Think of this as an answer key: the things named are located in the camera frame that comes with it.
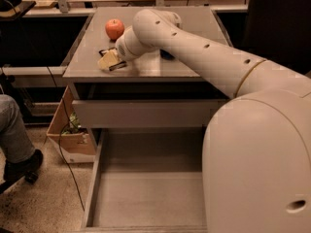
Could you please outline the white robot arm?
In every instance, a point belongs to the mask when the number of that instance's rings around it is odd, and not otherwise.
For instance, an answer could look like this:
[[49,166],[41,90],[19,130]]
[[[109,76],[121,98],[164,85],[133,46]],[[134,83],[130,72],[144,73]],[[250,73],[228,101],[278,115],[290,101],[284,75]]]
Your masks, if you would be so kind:
[[99,61],[109,70],[165,50],[229,97],[203,142],[209,233],[311,233],[310,80],[286,67],[139,11]]

